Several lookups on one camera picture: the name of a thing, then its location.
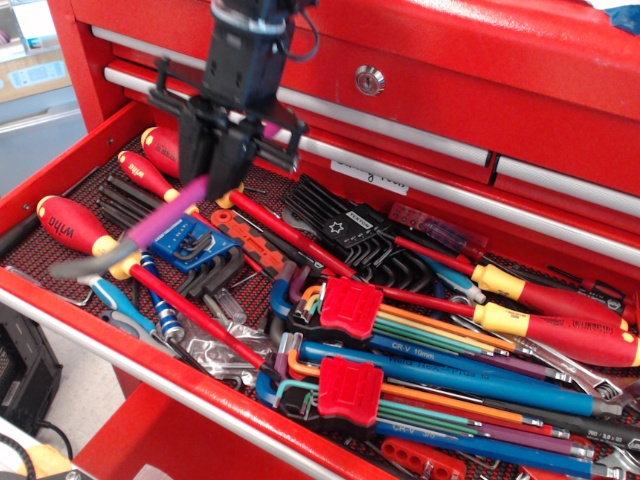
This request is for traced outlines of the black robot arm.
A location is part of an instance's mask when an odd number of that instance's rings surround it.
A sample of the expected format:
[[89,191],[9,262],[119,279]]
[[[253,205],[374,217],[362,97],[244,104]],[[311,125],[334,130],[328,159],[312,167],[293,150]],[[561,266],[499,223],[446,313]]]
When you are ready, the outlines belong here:
[[246,177],[261,157],[288,171],[298,166],[298,145],[308,125],[277,98],[289,60],[306,61],[318,51],[291,50],[294,17],[308,1],[214,1],[214,32],[201,81],[188,100],[169,92],[168,79],[187,82],[168,58],[157,61],[150,93],[153,105],[179,120],[179,178],[206,178],[206,197],[217,200]]

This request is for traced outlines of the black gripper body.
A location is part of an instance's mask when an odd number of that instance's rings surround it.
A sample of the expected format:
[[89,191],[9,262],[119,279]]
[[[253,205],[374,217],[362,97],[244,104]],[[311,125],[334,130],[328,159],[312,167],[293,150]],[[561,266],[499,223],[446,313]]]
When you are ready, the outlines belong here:
[[151,100],[179,119],[189,99],[206,99],[220,111],[222,130],[241,122],[254,125],[255,157],[294,171],[308,127],[277,99],[293,33],[289,14],[218,14],[202,79],[190,79],[162,58]]

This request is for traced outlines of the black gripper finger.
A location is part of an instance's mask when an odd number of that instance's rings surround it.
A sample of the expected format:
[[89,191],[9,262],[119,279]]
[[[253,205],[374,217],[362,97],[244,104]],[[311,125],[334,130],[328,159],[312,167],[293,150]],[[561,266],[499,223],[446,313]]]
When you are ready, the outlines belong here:
[[257,154],[253,124],[230,124],[215,134],[207,199],[218,200],[239,186]]
[[219,113],[220,111],[206,99],[189,99],[181,111],[179,174],[184,184],[205,176],[207,185],[214,185],[214,153],[223,127]]

